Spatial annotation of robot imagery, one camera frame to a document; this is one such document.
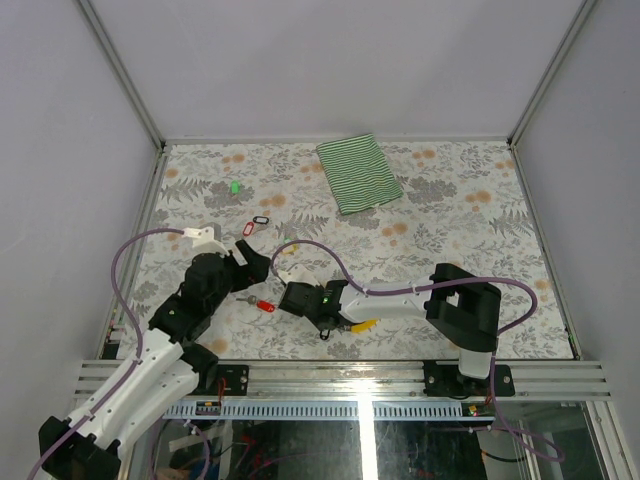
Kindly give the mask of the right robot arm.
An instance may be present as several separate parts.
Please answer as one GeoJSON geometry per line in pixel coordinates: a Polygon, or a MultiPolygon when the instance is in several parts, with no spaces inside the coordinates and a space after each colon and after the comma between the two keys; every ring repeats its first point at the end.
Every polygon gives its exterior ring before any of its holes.
{"type": "Polygon", "coordinates": [[[438,264],[429,280],[377,287],[335,280],[322,286],[287,274],[278,308],[309,320],[323,339],[334,330],[360,333],[380,320],[425,320],[459,349],[458,387],[478,394],[492,380],[501,291],[447,263],[438,264]]]}

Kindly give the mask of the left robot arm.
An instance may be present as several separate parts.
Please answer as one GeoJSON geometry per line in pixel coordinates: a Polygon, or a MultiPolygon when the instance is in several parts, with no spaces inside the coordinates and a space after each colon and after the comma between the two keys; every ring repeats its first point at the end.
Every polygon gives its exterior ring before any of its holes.
{"type": "Polygon", "coordinates": [[[245,241],[194,257],[178,290],[156,310],[135,350],[79,408],[38,432],[38,468],[55,479],[115,479],[123,459],[169,409],[219,381],[218,358],[198,344],[226,297],[264,282],[271,261],[245,241]]]}

